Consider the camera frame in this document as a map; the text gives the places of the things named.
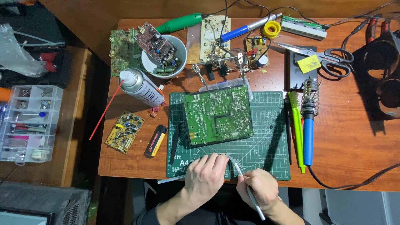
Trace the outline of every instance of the plastic bag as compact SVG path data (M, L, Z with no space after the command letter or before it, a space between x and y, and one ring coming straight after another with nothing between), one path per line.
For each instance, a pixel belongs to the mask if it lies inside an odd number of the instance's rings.
M35 60L21 48L9 24L0 24L0 70L12 70L29 77L43 76L46 62Z

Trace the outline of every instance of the green brush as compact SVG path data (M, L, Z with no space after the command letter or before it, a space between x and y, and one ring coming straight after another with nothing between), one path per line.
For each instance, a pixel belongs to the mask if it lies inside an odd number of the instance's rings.
M300 116L300 102L298 94L294 91L288 92L290 105L292 106L293 121L294 121L294 133L296 135L296 149L297 149L297 163L300 167L301 173L306 173L304 159L303 159L303 131L301 126Z

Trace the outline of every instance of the plastic organizer box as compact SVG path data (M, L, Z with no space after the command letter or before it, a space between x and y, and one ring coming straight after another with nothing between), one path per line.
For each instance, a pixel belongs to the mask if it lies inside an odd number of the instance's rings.
M0 161L17 164L52 159L63 89L14 86L0 128Z

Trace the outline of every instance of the yellow tape roll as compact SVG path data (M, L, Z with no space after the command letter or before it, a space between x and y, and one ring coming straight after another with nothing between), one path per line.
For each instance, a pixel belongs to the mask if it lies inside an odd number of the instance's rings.
M275 38L280 32L280 24L276 21L268 21L264 25L264 29L262 30L262 33L265 35L267 38Z

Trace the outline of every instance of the cutting mat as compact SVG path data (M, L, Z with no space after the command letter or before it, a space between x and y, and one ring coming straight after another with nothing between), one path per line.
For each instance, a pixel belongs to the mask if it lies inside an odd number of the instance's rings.
M170 94L167 177L184 175L188 165L205 154L230 152L243 171L262 168L271 172L278 180L290 180L283 92L253 92L250 102L253 137L197 148L190 148L185 123L181 123L184 120L181 104L183 100L181 92ZM174 154L171 150L175 145L178 126L180 132ZM225 178L230 179L237 175L237 171L228 163Z

